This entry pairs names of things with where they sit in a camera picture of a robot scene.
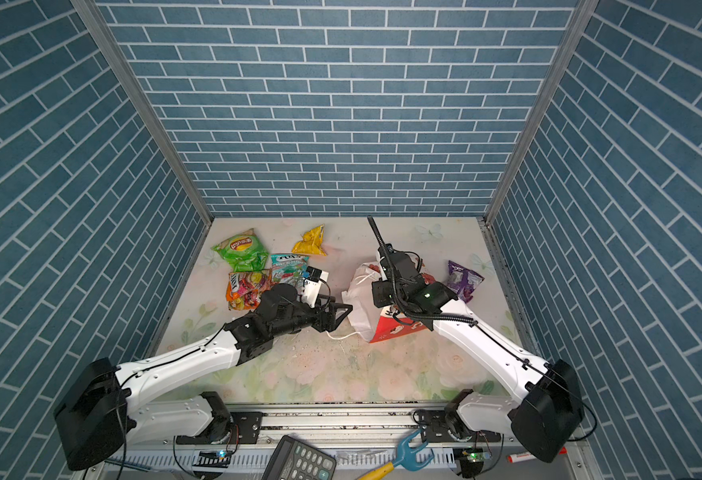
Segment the brick wallpaper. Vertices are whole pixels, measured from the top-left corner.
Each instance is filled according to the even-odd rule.
[[[68,0],[0,2],[0,478],[57,478],[72,372],[142,357],[202,224]]]
[[[598,4],[496,228],[606,478],[702,479],[702,0]]]
[[[98,2],[216,216],[483,214],[575,4]]]

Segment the floral tabletop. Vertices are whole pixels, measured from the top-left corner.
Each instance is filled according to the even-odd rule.
[[[225,299],[231,268],[211,247],[254,228],[269,253],[289,252],[303,232],[325,225],[327,256],[309,264],[329,272],[333,295],[348,288],[356,267],[375,260],[377,243],[364,218],[216,219],[160,342],[158,353],[195,342],[244,312]],[[447,260],[485,277],[469,307],[514,342],[519,335],[473,218],[380,218],[378,227],[397,250],[421,255],[437,280],[447,278]],[[344,321],[333,333],[353,332]],[[281,336],[254,360],[220,370],[173,390],[164,399],[217,391],[229,403],[385,402],[451,399],[461,389],[507,395],[487,370],[450,340],[428,330],[368,344],[358,335],[344,340],[305,329]]]

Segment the robotic arm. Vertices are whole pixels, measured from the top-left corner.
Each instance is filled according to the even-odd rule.
[[[551,462],[584,416],[575,370],[559,360],[550,365],[508,341],[477,317],[442,283],[426,285],[409,255],[378,240],[383,279],[373,284],[378,307],[394,304],[413,321],[423,322],[461,346],[490,370],[511,398],[461,392],[447,407],[446,420],[456,437],[479,430],[513,434],[541,460]],[[309,267],[307,284],[322,272]],[[69,468],[94,466],[126,442],[183,436],[197,444],[221,442],[231,433],[231,416],[215,392],[187,402],[152,402],[158,396],[216,370],[241,365],[273,346],[280,335],[312,327],[332,332],[351,305],[319,295],[301,302],[293,286],[275,285],[260,305],[227,323],[217,333],[172,352],[113,366],[107,358],[79,375],[54,411]]]

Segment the white robotic arm segment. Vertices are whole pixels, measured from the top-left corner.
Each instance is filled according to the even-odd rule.
[[[121,363],[116,378],[131,392],[126,398],[126,414],[133,416],[154,398],[207,373],[230,369],[239,362],[241,351],[236,348],[237,341],[231,332],[220,331],[210,339],[150,359]]]
[[[456,345],[467,351],[474,360],[489,370],[505,389],[511,393],[511,398],[517,406],[521,404],[522,400],[529,393],[529,390],[525,388],[527,383],[530,382],[532,385],[535,385],[542,376],[514,359],[498,343],[501,343],[509,351],[514,352],[522,360],[529,360],[532,366],[543,372],[546,370],[546,360],[531,354],[506,339],[476,316],[462,300],[447,302],[442,306],[442,312],[468,316],[478,322],[477,327],[461,322],[434,322],[434,332],[452,340]]]

